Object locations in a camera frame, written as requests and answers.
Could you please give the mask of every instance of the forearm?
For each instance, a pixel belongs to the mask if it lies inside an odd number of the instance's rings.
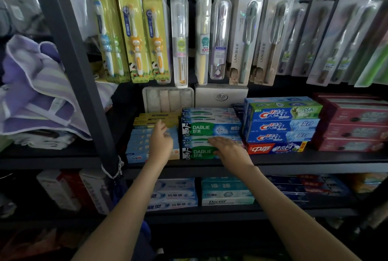
[[[257,167],[250,166],[240,178],[267,214],[293,260],[359,260],[277,189]]]
[[[130,260],[162,164],[148,161],[117,206],[73,257],[73,261]]]

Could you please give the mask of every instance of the white cardboard box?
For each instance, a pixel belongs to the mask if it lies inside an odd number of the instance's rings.
[[[107,187],[109,179],[106,174],[98,169],[83,169],[80,171],[80,177],[97,211],[108,215],[113,209],[113,203]]]
[[[229,85],[208,83],[195,87],[195,107],[222,108],[231,107],[235,103],[244,103],[248,94],[248,87],[243,85]]]
[[[60,170],[44,170],[36,179],[60,209],[78,211],[81,204],[70,189]]]

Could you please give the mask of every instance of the hand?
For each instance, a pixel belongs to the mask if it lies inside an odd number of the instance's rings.
[[[163,166],[166,165],[173,148],[172,137],[167,135],[167,126],[161,120],[155,123],[154,131],[149,139],[148,161],[157,161]]]
[[[209,139],[209,143],[218,149],[214,154],[220,157],[226,169],[239,179],[247,169],[254,166],[247,151],[234,141],[215,136]]]

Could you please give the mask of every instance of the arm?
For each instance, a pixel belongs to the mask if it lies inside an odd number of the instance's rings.
[[[155,183],[170,157],[173,140],[159,120],[150,138],[149,160],[129,190],[90,235],[72,261],[131,260]]]
[[[248,153],[233,141],[209,139],[224,166],[252,192],[295,261],[360,260],[344,244],[288,199],[254,166]]]

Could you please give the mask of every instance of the shelf post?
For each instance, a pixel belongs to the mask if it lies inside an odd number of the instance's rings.
[[[116,174],[118,157],[70,0],[39,0],[67,77],[106,171]]]

